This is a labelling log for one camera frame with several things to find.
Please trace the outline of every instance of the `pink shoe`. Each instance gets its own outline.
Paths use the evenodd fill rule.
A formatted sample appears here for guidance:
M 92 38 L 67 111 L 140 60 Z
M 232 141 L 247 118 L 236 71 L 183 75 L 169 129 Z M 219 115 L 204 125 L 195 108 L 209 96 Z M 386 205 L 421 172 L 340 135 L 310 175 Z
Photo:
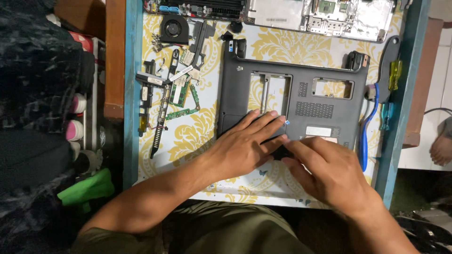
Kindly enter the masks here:
M 69 112 L 79 114 L 83 113 L 85 109 L 86 109 L 86 98 L 82 94 L 75 94 Z
M 66 139 L 75 141 L 83 138 L 83 124 L 77 120 L 71 120 L 67 125 Z

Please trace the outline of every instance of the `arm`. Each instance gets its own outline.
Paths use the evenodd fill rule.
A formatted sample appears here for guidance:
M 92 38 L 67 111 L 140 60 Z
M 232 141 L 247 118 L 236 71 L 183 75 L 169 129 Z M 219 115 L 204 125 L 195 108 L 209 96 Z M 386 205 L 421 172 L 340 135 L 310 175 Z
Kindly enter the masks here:
M 304 190 L 347 217 L 357 252 L 419 253 L 367 183 L 353 151 L 319 137 L 291 141 L 286 148 L 294 158 L 283 162 Z
M 258 114 L 258 110 L 250 112 L 206 153 L 118 195 L 82 227 L 79 235 L 93 227 L 131 234 L 142 233 L 160 223 L 179 204 L 208 185 L 248 174 L 271 160 L 269 154 L 287 136 L 281 135 L 261 143 L 282 126 L 285 117 L 274 120 L 277 113 L 272 111 L 252 123 Z

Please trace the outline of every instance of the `right hand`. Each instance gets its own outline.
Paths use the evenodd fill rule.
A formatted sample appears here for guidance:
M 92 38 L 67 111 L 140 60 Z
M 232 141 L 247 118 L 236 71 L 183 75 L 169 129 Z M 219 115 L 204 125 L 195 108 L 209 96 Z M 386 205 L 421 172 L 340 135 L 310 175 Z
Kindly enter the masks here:
M 309 195 L 352 218 L 363 216 L 375 206 L 382 207 L 380 196 L 367 183 L 352 150 L 320 137 L 291 141 L 285 146 L 294 158 L 282 161 Z

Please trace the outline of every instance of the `left hand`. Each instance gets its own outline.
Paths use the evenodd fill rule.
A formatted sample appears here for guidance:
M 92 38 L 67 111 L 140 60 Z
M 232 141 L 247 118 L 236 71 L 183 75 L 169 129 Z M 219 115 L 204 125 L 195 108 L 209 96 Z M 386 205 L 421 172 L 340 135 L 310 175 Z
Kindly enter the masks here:
M 270 155 L 285 141 L 287 135 L 269 139 L 286 120 L 285 116 L 277 119 L 276 111 L 267 112 L 251 123 L 259 114 L 259 110 L 248 113 L 235 127 L 224 133 L 202 157 L 208 161 L 216 181 L 239 177 L 250 173 L 269 160 Z

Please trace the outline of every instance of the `blue table edge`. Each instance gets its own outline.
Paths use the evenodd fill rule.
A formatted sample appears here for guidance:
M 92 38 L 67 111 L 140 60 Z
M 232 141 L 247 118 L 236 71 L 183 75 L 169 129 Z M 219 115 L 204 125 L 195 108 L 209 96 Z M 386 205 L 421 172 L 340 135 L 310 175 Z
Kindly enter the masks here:
M 387 208 L 391 205 L 400 152 L 413 97 L 414 84 L 422 53 L 431 0 L 413 1 L 406 12 L 405 30 L 400 46 L 403 61 L 399 89 L 393 93 L 394 115 L 390 131 L 383 136 L 375 189 Z M 141 84 L 135 74 L 141 70 L 143 42 L 143 6 L 141 0 L 126 1 L 125 78 L 124 78 L 124 170 L 123 190 L 138 180 L 138 113 Z

